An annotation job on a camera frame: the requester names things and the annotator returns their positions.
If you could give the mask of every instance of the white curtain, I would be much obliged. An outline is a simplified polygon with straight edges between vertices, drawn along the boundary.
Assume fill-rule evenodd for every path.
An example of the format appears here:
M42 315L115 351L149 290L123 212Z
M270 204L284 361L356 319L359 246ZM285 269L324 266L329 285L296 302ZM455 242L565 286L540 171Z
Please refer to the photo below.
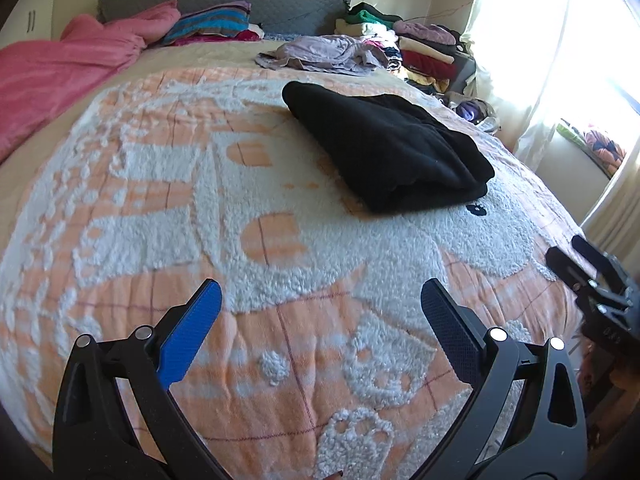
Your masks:
M574 3L474 0L462 37L478 65L474 92L500 120L497 137L532 170L560 117Z
M580 227L601 251L640 276L640 139Z

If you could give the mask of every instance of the striped pillow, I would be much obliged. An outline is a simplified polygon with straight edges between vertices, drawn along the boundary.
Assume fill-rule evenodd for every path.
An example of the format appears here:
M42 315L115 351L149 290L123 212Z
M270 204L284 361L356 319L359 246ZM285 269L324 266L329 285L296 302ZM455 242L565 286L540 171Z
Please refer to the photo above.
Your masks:
M170 45L176 40L188 38L194 34L215 34L233 38L249 28L250 12L251 4L240 1L216 5L192 14L184 14L162 38L160 44Z

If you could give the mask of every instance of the bed sheet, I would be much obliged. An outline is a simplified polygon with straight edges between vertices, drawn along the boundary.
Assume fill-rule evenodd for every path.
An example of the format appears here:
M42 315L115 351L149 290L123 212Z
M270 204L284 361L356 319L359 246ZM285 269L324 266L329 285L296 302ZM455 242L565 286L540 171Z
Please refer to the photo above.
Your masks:
M0 264L0 400L30 442L50 449L79 334L123 338L155 324L206 277L221 283L223 311L171 391L238 479L412 475L469 393L422 316L428 278L521 340L573 334L578 311L543 255L579 228L497 139L386 73L256 68L266 48L149 52L0 167L0 226L12 231ZM282 102L293 79L424 106L476 140L496 170L489 193L371 215Z

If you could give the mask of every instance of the black eye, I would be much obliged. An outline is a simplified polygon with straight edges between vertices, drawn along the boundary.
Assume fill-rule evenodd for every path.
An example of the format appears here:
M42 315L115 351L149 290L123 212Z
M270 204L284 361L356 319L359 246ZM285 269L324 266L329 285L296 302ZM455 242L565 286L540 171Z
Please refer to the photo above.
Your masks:
M486 216L486 209L478 204L468 204L466 209L472 214L476 216Z

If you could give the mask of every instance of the gray crumpled cloth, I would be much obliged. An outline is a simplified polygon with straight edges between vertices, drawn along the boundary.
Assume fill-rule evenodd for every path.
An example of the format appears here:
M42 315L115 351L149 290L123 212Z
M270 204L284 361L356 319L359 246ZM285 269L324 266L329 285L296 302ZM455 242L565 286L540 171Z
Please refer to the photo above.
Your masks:
M388 65L382 50L350 36L300 36L272 52L258 54L255 62L273 70L288 66L348 75L369 75Z

